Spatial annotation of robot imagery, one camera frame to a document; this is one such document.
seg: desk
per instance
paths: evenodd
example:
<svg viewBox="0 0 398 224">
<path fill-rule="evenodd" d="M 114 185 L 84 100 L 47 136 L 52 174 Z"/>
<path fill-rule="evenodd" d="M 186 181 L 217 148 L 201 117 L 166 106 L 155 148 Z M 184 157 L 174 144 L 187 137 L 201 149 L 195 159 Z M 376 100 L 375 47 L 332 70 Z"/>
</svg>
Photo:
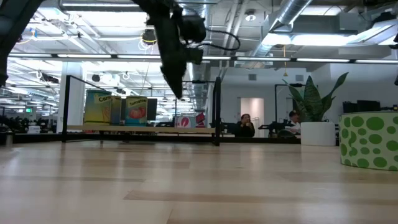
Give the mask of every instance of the desk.
<svg viewBox="0 0 398 224">
<path fill-rule="evenodd" d="M 398 171 L 398 113 L 341 115 L 340 154 L 347 166 Z"/>
</svg>

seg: black metal frame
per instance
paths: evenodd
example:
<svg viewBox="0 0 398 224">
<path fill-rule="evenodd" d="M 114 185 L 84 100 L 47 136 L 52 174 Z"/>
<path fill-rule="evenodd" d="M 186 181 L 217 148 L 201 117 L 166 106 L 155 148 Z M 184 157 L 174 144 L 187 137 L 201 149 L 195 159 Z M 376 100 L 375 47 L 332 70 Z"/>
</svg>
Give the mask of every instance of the black metal frame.
<svg viewBox="0 0 398 224">
<path fill-rule="evenodd" d="M 96 85 L 93 85 L 89 82 L 81 80 L 72 75 L 66 76 L 66 84 L 65 84 L 65 102 L 63 106 L 63 120 L 62 120 L 62 136 L 61 141 L 67 142 L 71 140 L 77 139 L 97 139 L 97 140 L 125 140 L 125 141 L 183 141 L 183 142 L 212 142 L 215 146 L 220 145 L 220 134 L 221 134 L 221 78 L 217 77 L 215 81 L 215 87 L 213 89 L 213 110 L 212 110 L 212 124 L 215 128 L 215 133 L 212 134 L 212 137 L 188 137 L 188 136 L 144 136 L 144 135 L 114 135 L 114 134 L 68 134 L 68 111 L 69 111 L 69 94 L 70 94 L 70 84 L 71 79 L 74 78 L 80 82 L 89 84 L 93 87 L 99 88 L 101 90 L 106 91 L 103 88 L 100 88 Z"/>
</svg>

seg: woman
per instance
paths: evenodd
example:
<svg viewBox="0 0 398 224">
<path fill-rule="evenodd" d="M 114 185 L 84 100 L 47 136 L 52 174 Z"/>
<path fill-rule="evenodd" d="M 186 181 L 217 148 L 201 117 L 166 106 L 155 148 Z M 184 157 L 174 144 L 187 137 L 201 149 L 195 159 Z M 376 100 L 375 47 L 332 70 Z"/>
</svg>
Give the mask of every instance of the woman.
<svg viewBox="0 0 398 224">
<path fill-rule="evenodd" d="M 294 126 L 288 127 L 287 130 L 291 131 L 293 134 L 300 134 L 301 133 L 300 115 L 295 110 L 293 110 L 289 113 L 289 118 Z"/>
<path fill-rule="evenodd" d="M 235 137 L 250 137 L 254 136 L 255 130 L 253 123 L 250 122 L 250 115 L 244 114 L 241 117 L 241 121 L 237 123 L 237 129 L 235 132 Z"/>
</svg>

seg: pillar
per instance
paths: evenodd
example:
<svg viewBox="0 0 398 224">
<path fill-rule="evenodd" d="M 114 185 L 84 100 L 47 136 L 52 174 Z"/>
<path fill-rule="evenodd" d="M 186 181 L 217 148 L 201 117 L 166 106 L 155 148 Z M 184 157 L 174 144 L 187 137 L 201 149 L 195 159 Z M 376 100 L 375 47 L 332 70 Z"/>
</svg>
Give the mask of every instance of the pillar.
<svg viewBox="0 0 398 224">
<path fill-rule="evenodd" d="M 82 80 L 86 80 L 86 73 L 83 70 L 81 62 L 63 62 L 60 87 L 60 101 L 58 106 L 57 133 L 62 132 L 63 124 L 63 106 L 65 102 L 65 86 L 67 75 L 73 75 Z M 83 124 L 83 110 L 85 99 L 85 84 L 74 78 L 70 80 L 68 125 Z"/>
</svg>

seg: green spot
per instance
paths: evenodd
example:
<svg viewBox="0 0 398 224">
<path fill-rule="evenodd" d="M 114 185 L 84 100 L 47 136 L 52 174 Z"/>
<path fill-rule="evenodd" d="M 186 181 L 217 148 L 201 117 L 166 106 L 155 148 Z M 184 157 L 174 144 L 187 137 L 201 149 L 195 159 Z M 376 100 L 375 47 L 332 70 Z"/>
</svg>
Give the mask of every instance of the green spot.
<svg viewBox="0 0 398 224">
<path fill-rule="evenodd" d="M 373 144 L 380 144 L 380 142 L 383 140 L 383 138 L 378 135 L 378 134 L 371 134 L 369 136 L 369 142 L 373 143 Z"/>
<path fill-rule="evenodd" d="M 344 118 L 344 126 L 346 126 L 346 128 L 351 126 L 351 120 L 349 118 Z"/>
<path fill-rule="evenodd" d="M 389 142 L 387 142 L 387 148 L 390 151 L 396 151 L 398 150 L 398 142 L 391 140 Z"/>
<path fill-rule="evenodd" d="M 366 130 L 363 128 L 358 129 L 358 134 L 364 136 L 366 134 Z"/>
<path fill-rule="evenodd" d="M 366 159 L 358 159 L 358 166 L 362 168 L 368 168 L 369 162 Z"/>
<path fill-rule="evenodd" d="M 366 140 L 366 139 L 360 139 L 360 140 L 359 140 L 359 143 L 361 143 L 361 144 L 367 144 L 367 143 L 368 143 L 368 140 Z"/>
<path fill-rule="evenodd" d="M 352 147 L 348 154 L 349 154 L 349 156 L 356 156 L 358 154 L 358 150 L 356 148 Z"/>
<path fill-rule="evenodd" d="M 348 145 L 351 147 L 352 143 L 354 143 L 356 141 L 356 134 L 352 131 L 351 132 L 351 137 L 348 140 Z"/>
<path fill-rule="evenodd" d="M 383 157 L 376 157 L 373 160 L 373 164 L 379 168 L 387 166 L 387 161 Z"/>
<path fill-rule="evenodd" d="M 373 131 L 381 130 L 384 127 L 383 119 L 379 117 L 372 117 L 366 121 L 366 126 Z"/>
<path fill-rule="evenodd" d="M 390 167 L 388 167 L 388 170 L 391 170 L 391 171 L 398 171 L 398 168 L 395 167 L 395 166 L 390 166 Z"/>
<path fill-rule="evenodd" d="M 370 153 L 370 150 L 366 147 L 361 148 L 361 153 L 364 155 L 368 155 Z"/>
<path fill-rule="evenodd" d="M 340 145 L 340 152 L 341 152 L 341 155 L 342 155 L 342 156 L 347 155 L 347 146 L 344 145 L 344 144 L 341 144 L 341 145 Z"/>
<path fill-rule="evenodd" d="M 378 155 L 378 154 L 381 153 L 381 151 L 380 151 L 380 149 L 376 148 L 376 149 L 373 149 L 373 153 L 375 153 L 376 155 Z"/>
<path fill-rule="evenodd" d="M 361 127 L 362 124 L 363 124 L 363 119 L 361 117 L 359 117 L 359 116 L 356 116 L 356 117 L 353 118 L 352 124 L 353 124 L 354 127 L 357 127 L 357 128 Z"/>
<path fill-rule="evenodd" d="M 343 130 L 341 131 L 341 136 L 342 136 L 343 138 L 348 138 L 348 130 L 347 130 L 347 129 L 343 129 Z"/>
<path fill-rule="evenodd" d="M 392 126 L 387 128 L 387 132 L 388 132 L 389 134 L 394 134 L 396 131 L 397 131 L 397 130 L 396 130 L 394 127 L 392 127 Z"/>
</svg>

